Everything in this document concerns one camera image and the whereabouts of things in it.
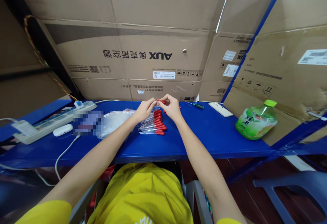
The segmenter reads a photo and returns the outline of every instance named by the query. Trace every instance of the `person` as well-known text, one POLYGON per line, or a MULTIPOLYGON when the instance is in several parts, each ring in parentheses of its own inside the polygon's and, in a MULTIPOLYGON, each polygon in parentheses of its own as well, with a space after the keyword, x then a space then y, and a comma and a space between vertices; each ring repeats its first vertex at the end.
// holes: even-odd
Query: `person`
MULTIPOLYGON (((189 161, 210 201, 214 222, 245 224, 217 164, 187 125, 178 100, 169 94, 159 101, 142 101, 133 116, 89 151, 17 224, 69 223, 72 208, 157 102, 180 132, 189 161)), ((126 164, 115 172, 88 223, 193 223, 193 218, 177 176, 153 163, 139 163, 126 164)))

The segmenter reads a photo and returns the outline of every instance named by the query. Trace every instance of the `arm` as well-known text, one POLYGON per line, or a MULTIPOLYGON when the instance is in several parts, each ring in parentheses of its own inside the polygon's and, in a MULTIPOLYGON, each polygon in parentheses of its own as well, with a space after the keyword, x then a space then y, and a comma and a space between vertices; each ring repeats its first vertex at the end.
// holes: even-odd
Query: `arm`
POLYGON ((218 165, 185 122, 178 100, 168 94, 160 100, 166 101, 166 105, 161 102, 159 105, 175 122, 181 134, 187 156, 209 198, 215 223, 222 218, 231 218, 240 223, 246 223, 218 165))
POLYGON ((135 114, 89 151, 40 203, 64 200, 74 207, 112 162, 130 131, 150 115, 156 103, 154 98, 141 102, 135 114))

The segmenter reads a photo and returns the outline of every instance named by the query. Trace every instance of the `yellow shirt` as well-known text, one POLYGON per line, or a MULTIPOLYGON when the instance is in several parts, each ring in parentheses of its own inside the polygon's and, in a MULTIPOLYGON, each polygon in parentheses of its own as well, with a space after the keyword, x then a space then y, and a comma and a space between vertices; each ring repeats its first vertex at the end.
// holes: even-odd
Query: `yellow shirt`
MULTIPOLYGON (((65 201, 35 206, 16 224, 69 223, 72 207, 65 201)), ((88 224, 193 223, 191 209, 177 177, 152 163, 124 165, 111 179, 88 224)), ((236 224, 222 219, 218 224, 236 224)))

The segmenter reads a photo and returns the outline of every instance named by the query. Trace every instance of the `red and yellow wire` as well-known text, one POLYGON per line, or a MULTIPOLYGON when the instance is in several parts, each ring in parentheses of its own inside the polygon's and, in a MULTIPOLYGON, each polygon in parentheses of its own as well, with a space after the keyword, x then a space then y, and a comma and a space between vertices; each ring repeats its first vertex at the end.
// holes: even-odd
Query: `red and yellow wire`
MULTIPOLYGON (((25 16, 25 18, 24 18, 24 29, 25 29, 25 32, 26 32, 26 34, 27 34, 27 37, 28 37, 28 41, 30 42, 30 44, 32 45, 32 47, 33 47, 33 50, 34 50, 34 54, 36 55, 36 57, 37 57, 37 60, 39 61, 39 63, 41 64, 41 66, 42 66, 42 68, 45 68, 46 66, 45 66, 45 64, 41 61, 41 59, 40 59, 40 56, 39 56, 39 54, 38 54, 38 50, 37 50, 37 48, 35 47, 35 45, 34 45, 34 43, 33 43, 33 40, 32 40, 32 38, 31 38, 31 36, 30 36, 30 33, 28 32, 28 24, 27 24, 27 22, 28 22, 28 20, 29 20, 29 18, 31 18, 31 17, 34 17, 34 16, 32 16, 32 15, 27 15, 27 16, 25 16)), ((71 94, 69 94, 66 90, 65 90, 65 88, 61 85, 61 83, 57 80, 57 79, 55 79, 54 78, 54 76, 50 73, 50 72, 48 72, 48 75, 62 88, 62 90, 67 94, 67 95, 69 95, 69 97, 71 97, 71 98, 73 98, 75 101, 77 101, 77 99, 75 98, 75 97, 73 97, 71 94)))

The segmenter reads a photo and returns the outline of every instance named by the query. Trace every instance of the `power plug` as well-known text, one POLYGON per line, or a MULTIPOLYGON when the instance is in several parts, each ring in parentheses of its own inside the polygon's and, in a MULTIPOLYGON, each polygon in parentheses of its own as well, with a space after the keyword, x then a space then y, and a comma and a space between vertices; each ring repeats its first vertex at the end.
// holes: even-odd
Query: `power plug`
POLYGON ((11 124, 11 126, 26 136, 33 135, 37 132, 37 129, 26 120, 14 122, 11 124))
POLYGON ((76 106, 77 109, 81 109, 84 107, 84 104, 81 101, 74 102, 74 105, 76 106))

